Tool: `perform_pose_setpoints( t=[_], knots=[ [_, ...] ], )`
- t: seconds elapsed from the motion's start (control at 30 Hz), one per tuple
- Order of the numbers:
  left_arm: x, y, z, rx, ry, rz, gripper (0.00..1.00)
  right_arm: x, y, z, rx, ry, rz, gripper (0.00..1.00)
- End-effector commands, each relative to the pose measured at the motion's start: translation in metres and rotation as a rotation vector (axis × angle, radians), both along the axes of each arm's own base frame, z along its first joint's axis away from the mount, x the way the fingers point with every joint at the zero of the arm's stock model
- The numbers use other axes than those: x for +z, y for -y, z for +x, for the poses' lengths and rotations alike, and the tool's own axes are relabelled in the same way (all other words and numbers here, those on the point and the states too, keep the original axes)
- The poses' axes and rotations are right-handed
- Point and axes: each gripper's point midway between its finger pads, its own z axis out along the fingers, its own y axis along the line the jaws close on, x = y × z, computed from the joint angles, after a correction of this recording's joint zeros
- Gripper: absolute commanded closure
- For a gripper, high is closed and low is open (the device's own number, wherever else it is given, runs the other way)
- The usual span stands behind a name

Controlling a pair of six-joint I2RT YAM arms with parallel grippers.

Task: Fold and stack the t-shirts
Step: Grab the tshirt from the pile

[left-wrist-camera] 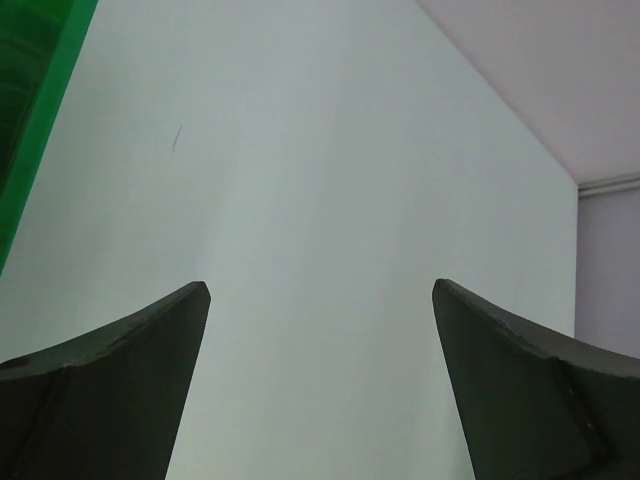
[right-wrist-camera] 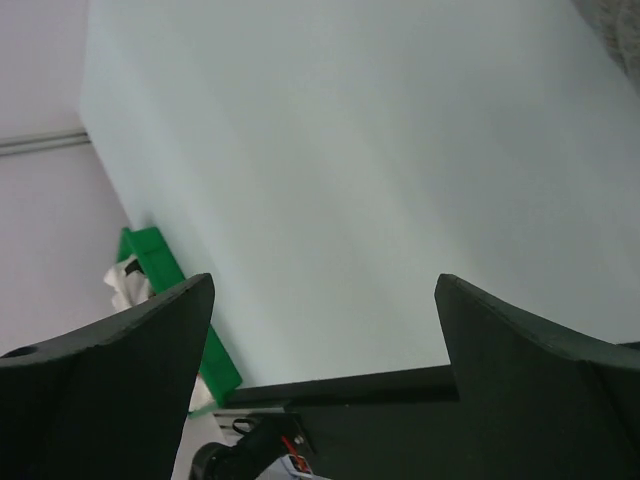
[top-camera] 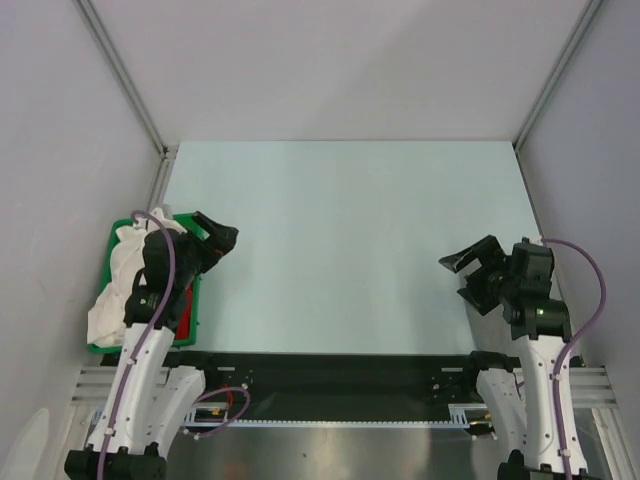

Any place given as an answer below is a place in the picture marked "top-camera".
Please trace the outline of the white printed t-shirt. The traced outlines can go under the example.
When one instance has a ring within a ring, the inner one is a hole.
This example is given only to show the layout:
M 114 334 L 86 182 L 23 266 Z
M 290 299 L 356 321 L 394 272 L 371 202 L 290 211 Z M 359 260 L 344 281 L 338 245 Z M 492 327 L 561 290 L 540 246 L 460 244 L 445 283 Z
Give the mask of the white printed t-shirt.
M 136 286 L 144 286 L 146 278 L 143 249 L 148 235 L 164 226 L 171 235 L 183 234 L 187 229 L 177 220 L 167 217 L 160 208 L 151 211 L 151 220 L 136 216 L 117 226 L 115 244 L 107 258 L 106 283 L 87 314 L 87 344 L 94 353 L 113 353 L 124 341 L 127 302 Z

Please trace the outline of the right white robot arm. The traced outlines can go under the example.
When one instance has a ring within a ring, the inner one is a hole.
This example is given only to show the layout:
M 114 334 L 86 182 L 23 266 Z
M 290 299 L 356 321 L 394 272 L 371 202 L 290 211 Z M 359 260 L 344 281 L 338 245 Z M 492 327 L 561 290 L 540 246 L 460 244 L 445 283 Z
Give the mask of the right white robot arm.
M 520 362 L 516 373 L 506 355 L 474 351 L 461 376 L 463 393 L 485 403 L 508 456 L 498 478 L 588 478 L 570 387 L 569 311 L 551 296 L 552 250 L 522 239 L 505 253 L 488 235 L 439 263 L 462 277 L 458 293 L 478 314 L 502 308 Z

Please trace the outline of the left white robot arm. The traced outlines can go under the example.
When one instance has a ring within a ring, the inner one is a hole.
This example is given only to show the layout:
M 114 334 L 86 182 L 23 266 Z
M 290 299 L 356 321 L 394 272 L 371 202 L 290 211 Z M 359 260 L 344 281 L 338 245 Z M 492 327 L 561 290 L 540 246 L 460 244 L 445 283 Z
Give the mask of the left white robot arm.
M 236 245 L 239 231 L 196 211 L 192 220 L 206 238 L 163 225 L 158 216 L 133 211 L 155 230 L 143 238 L 142 265 L 124 309 L 124 338 L 103 413 L 86 445 L 68 452 L 71 479 L 163 479 L 167 456 L 184 418 L 198 400 L 214 397 L 221 376 L 206 365 L 170 370 L 157 377 L 186 308 L 187 290 Z

